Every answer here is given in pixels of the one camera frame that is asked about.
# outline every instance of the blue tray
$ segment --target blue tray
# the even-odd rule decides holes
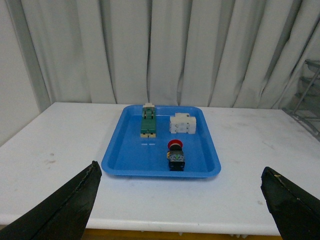
[[[155,106],[156,137],[140,137],[142,105],[123,109],[106,149],[101,166],[108,174],[117,176],[208,178],[217,175],[221,165],[202,111],[192,106]],[[170,116],[188,113],[196,118],[195,134],[169,131]],[[168,142],[183,142],[184,171],[170,171]]]

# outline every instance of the white electrical component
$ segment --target white electrical component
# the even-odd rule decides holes
[[[189,113],[176,113],[170,117],[170,133],[196,133],[197,120]]]

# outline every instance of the wooden floor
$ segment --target wooden floor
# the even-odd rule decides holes
[[[280,236],[247,236],[246,240],[282,240]],[[224,234],[86,229],[82,240],[243,240]]]

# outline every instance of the metal rack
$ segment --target metal rack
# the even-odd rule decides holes
[[[305,88],[296,94],[299,98],[293,110],[284,111],[305,127],[320,142],[320,61],[306,60],[308,69],[314,72],[313,77],[300,77]]]

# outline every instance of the curtain fold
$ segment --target curtain fold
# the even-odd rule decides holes
[[[277,109],[320,40],[317,0],[21,2],[51,103]]]
[[[102,0],[101,12],[116,102],[146,103],[151,2]]]
[[[267,72],[275,55],[292,3],[291,0],[266,2],[245,78],[234,107],[258,107],[262,90],[268,81]]]
[[[152,1],[148,77],[150,101],[157,105],[178,105],[191,6],[191,0]]]
[[[76,6],[91,102],[115,104],[99,1],[77,0]]]
[[[51,103],[90,103],[76,2],[21,2]]]
[[[303,1],[294,21],[290,37],[263,89],[259,108],[272,108],[279,100],[320,17],[320,1]]]

